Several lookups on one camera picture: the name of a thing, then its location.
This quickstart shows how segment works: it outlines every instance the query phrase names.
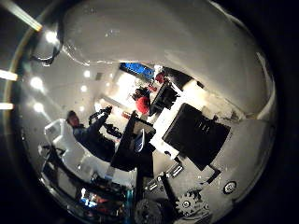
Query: man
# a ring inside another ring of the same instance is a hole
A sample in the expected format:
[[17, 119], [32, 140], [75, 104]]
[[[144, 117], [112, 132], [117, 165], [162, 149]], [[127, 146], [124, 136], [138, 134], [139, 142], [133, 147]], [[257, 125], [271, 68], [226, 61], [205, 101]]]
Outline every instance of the man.
[[99, 133], [111, 113], [111, 109], [112, 107], [108, 106], [102, 116], [88, 128], [80, 124], [79, 118], [73, 110], [68, 111], [66, 115], [66, 121], [72, 126], [76, 140], [103, 161], [111, 161], [115, 152], [114, 142]]

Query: screw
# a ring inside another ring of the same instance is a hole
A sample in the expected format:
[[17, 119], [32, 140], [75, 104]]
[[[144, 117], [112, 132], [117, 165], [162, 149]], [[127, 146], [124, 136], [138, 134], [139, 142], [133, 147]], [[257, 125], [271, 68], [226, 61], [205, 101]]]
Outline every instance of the screw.
[[233, 193], [235, 188], [236, 188], [236, 183], [234, 181], [231, 181], [224, 186], [223, 192], [225, 194], [230, 194]]
[[189, 206], [190, 206], [190, 203], [188, 201], [186, 201], [186, 202], [183, 203], [183, 207], [187, 208]]

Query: machine part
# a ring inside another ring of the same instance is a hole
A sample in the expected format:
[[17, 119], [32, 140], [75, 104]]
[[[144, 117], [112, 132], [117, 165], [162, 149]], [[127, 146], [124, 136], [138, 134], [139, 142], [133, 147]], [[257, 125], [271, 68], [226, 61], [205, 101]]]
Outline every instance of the machine part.
[[163, 224], [164, 213], [159, 203], [149, 199], [143, 199], [135, 208], [135, 222], [137, 224]]
[[212, 182], [215, 176], [214, 169], [206, 166], [201, 171], [189, 158], [181, 160], [181, 163], [173, 165], [166, 171], [167, 182], [176, 196], [190, 189], [202, 189], [208, 185], [207, 181]]
[[204, 170], [215, 159], [230, 132], [230, 127], [217, 123], [215, 118], [208, 119], [201, 111], [184, 103], [163, 140]]
[[224, 186], [223, 193], [225, 193], [225, 194], [231, 194], [231, 193], [233, 193], [233, 191], [235, 190], [235, 188], [236, 188], [235, 181], [231, 181], [231, 182], [227, 183]]
[[170, 171], [170, 175], [175, 178], [178, 176], [182, 171], [184, 170], [184, 167], [181, 164], [175, 165]]
[[170, 200], [173, 194], [164, 183], [166, 183], [166, 178], [164, 175], [159, 175], [156, 178], [152, 179], [145, 187], [144, 197], [152, 200]]
[[177, 210], [185, 217], [195, 214], [200, 208], [199, 199], [195, 194], [189, 192], [178, 197], [176, 204]]

